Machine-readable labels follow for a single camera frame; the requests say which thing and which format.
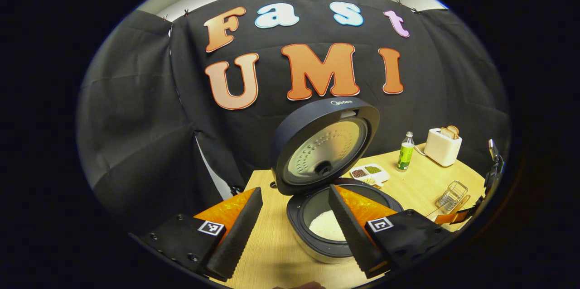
bottle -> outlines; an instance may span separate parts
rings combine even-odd
[[[411,156],[413,155],[413,147],[415,147],[413,132],[407,132],[406,138],[401,144],[401,153],[399,154],[399,161],[397,162],[398,171],[406,171],[408,169]]]

open lid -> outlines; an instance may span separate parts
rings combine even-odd
[[[379,126],[379,111],[356,97],[324,99],[288,115],[276,129],[270,167],[280,193],[324,186],[363,156]]]

black backdrop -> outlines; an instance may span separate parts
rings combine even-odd
[[[340,25],[333,1],[361,9],[361,26]],[[259,29],[260,7],[292,4],[300,21],[290,27]],[[206,20],[238,6],[232,43],[212,53]],[[394,31],[383,12],[404,20],[408,38]],[[290,101],[290,64],[283,46],[306,43],[324,61],[333,43],[350,43],[357,95],[379,109],[381,123],[365,155],[400,148],[408,130],[415,143],[429,128],[455,125],[463,138],[458,159],[481,175],[491,159],[493,138],[507,157],[508,102],[499,72],[468,27],[448,10],[413,13],[392,0],[217,0],[176,19],[136,11],[108,37],[91,63],[78,106],[78,147],[87,178],[98,198],[132,231],[147,231],[179,210],[199,212],[219,196],[198,156],[195,138],[212,169],[230,185],[245,187],[255,169],[269,168],[269,146],[278,124],[308,102],[333,97],[316,93]],[[379,48],[395,49],[404,91],[382,90],[385,67]],[[204,69],[228,62],[228,87],[244,91],[234,59],[259,54],[256,101],[241,110],[219,107]],[[307,86],[313,89],[310,82]]]

midea logo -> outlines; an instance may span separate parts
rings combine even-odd
[[[333,106],[343,105],[344,103],[352,103],[352,101],[330,101]]]

bread slice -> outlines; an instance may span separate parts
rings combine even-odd
[[[453,125],[447,126],[447,128],[452,131],[455,136],[453,137],[453,139],[458,139],[459,138],[459,129]]]
[[[454,132],[452,132],[452,131],[450,131],[450,130],[448,130],[448,129],[447,129],[447,128],[445,128],[445,127],[441,127],[441,134],[442,134],[443,136],[447,136],[447,137],[448,137],[448,138],[450,138],[450,139],[455,139],[455,133],[454,133]]]

